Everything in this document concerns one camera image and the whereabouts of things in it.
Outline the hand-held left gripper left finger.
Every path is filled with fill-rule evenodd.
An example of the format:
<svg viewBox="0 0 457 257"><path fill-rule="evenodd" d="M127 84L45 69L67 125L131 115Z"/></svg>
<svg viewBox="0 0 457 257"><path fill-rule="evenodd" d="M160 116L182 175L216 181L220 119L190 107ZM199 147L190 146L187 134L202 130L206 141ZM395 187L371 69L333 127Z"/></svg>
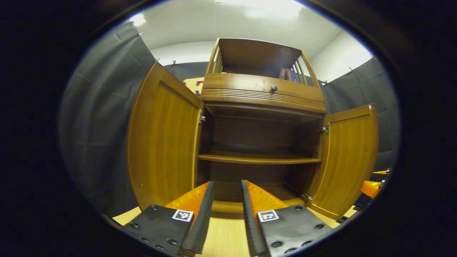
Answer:
<svg viewBox="0 0 457 257"><path fill-rule="evenodd" d="M124 232L172 256L201 254L213 199L214 182L206 182L166 206L148 206L124 225Z"/></svg>

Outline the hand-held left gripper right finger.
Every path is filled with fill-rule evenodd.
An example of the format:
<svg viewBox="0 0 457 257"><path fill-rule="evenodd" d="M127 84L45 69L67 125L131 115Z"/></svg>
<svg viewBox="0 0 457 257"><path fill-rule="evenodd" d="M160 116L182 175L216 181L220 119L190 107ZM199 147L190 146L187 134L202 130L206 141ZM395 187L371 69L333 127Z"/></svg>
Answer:
<svg viewBox="0 0 457 257"><path fill-rule="evenodd" d="M242 180L243 214L252 257L291 257L328 236L332 228L302 204L287 205Z"/></svg>

